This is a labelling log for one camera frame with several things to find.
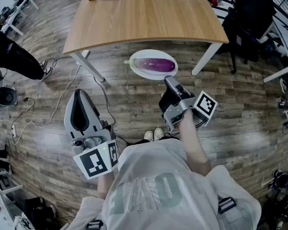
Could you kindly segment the black round appliance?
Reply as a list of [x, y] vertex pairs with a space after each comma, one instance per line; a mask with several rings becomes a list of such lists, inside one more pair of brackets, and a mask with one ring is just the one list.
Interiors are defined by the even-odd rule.
[[0, 107], [15, 106], [16, 103], [16, 91], [9, 87], [0, 87]]

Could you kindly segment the black bag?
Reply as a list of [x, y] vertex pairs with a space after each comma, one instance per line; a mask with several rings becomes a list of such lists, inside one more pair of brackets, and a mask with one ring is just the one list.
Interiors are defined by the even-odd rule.
[[26, 199], [23, 213], [32, 222], [36, 230], [46, 229], [56, 216], [55, 207], [53, 205], [46, 206], [44, 199], [41, 197]]

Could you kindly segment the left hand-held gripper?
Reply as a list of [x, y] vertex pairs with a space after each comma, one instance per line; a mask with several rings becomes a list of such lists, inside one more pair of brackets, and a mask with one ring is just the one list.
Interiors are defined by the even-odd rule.
[[84, 90], [77, 89], [71, 96], [64, 125], [72, 138], [73, 159], [88, 180], [116, 168], [120, 152], [113, 126], [102, 129], [99, 112]]

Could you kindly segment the white long desk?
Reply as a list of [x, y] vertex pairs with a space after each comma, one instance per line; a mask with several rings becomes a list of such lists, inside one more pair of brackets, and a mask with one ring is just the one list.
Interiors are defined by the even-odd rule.
[[19, 14], [22, 15], [24, 19], [27, 17], [27, 15], [23, 12], [22, 9], [28, 2], [30, 2], [35, 7], [36, 10], [39, 10], [39, 7], [33, 0], [15, 0], [13, 7], [11, 9], [12, 13], [8, 16], [7, 21], [4, 23], [1, 29], [3, 33], [6, 33], [7, 30], [11, 28], [14, 32], [19, 34], [20, 36], [24, 36], [24, 33], [21, 32], [16, 26], [14, 26], [13, 22]]

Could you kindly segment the white oval plate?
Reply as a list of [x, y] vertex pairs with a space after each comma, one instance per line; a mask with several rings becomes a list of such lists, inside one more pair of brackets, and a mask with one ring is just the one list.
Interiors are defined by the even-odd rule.
[[135, 59], [135, 58], [165, 58], [165, 59], [169, 59], [175, 63], [175, 69], [171, 72], [157, 72], [157, 71], [152, 71], [152, 70], [138, 69], [136, 67], [130, 66], [131, 69], [136, 74], [138, 74], [139, 76], [144, 77], [146, 79], [163, 80], [168, 75], [174, 76], [178, 71], [178, 64], [175, 61], [175, 59], [163, 51], [154, 50], [154, 49], [140, 50], [140, 51], [134, 53], [130, 57], [130, 59]]

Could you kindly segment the black office chair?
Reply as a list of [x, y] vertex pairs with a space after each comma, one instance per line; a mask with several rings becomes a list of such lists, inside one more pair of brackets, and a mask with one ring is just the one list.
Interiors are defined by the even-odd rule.
[[228, 9], [223, 28], [228, 37], [227, 49], [230, 52], [233, 70], [236, 73], [236, 59], [239, 55], [247, 61], [258, 61], [261, 39], [273, 22], [273, 0], [236, 0]]

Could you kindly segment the white shelf rack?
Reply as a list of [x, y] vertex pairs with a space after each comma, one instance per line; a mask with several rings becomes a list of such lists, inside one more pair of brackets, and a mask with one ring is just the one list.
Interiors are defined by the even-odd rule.
[[[7, 171], [0, 172], [0, 175], [8, 175]], [[9, 205], [12, 205], [13, 202], [7, 203], [5, 200], [7, 198], [7, 194], [23, 189], [24, 186], [22, 184], [13, 186], [8, 189], [1, 190], [0, 189], [0, 230], [14, 230], [14, 217], [11, 214], [9, 209]]]

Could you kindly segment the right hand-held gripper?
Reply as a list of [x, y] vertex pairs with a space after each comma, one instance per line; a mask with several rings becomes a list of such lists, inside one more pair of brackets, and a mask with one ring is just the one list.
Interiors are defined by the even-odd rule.
[[183, 119], [183, 113], [190, 109], [196, 129], [206, 126], [216, 109], [217, 102], [202, 91], [199, 96], [188, 92], [171, 75], [165, 77], [166, 92], [159, 101], [162, 118], [169, 133], [177, 132], [177, 125]]

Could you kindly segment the person's left forearm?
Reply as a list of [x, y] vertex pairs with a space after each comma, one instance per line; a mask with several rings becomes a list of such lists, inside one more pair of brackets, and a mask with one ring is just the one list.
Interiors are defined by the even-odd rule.
[[98, 177], [97, 194], [98, 198], [106, 199], [107, 194], [115, 180], [113, 172], [101, 175]]

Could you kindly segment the person's right forearm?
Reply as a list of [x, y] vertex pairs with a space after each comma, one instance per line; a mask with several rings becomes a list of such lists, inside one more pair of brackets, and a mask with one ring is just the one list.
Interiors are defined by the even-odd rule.
[[183, 113], [183, 119], [178, 123], [178, 129], [190, 170], [206, 176], [212, 168], [200, 143], [193, 121], [193, 113], [190, 109]]

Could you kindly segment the black shoes pair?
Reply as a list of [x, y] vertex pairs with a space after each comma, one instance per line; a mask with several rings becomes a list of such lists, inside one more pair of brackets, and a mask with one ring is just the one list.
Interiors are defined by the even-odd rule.
[[282, 170], [275, 170], [273, 173], [273, 181], [269, 183], [269, 190], [281, 190], [288, 188], [288, 173]]

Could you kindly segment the purple eggplant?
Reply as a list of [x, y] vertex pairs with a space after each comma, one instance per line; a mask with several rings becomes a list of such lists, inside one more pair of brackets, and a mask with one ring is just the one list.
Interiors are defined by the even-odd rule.
[[171, 72], [175, 69], [175, 63], [165, 58], [135, 58], [126, 60], [124, 63], [138, 69], [157, 72]]

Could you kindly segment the person's white printed shirt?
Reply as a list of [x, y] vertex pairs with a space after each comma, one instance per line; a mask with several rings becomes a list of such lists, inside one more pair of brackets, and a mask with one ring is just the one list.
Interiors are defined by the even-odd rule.
[[[169, 138], [127, 147], [106, 199], [85, 197], [67, 230], [256, 230], [261, 206], [219, 165], [208, 175], [192, 172], [181, 141]], [[236, 206], [218, 212], [222, 198]]]

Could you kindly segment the white side desk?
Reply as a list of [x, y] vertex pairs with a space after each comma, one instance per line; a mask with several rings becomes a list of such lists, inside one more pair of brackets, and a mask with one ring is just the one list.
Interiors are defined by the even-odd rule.
[[[288, 30], [282, 25], [282, 23], [278, 19], [273, 19], [273, 23], [278, 35], [280, 36], [281, 42], [288, 56]], [[288, 73], [288, 67], [270, 75], [269, 77], [264, 78], [263, 82], [264, 83], [269, 82], [287, 73]]]

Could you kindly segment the person's right white shoe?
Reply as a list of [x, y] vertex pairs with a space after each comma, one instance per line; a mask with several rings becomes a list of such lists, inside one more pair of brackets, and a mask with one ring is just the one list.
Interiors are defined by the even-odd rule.
[[163, 136], [164, 136], [163, 130], [161, 128], [157, 127], [154, 130], [154, 141], [160, 140], [161, 138], [163, 138]]

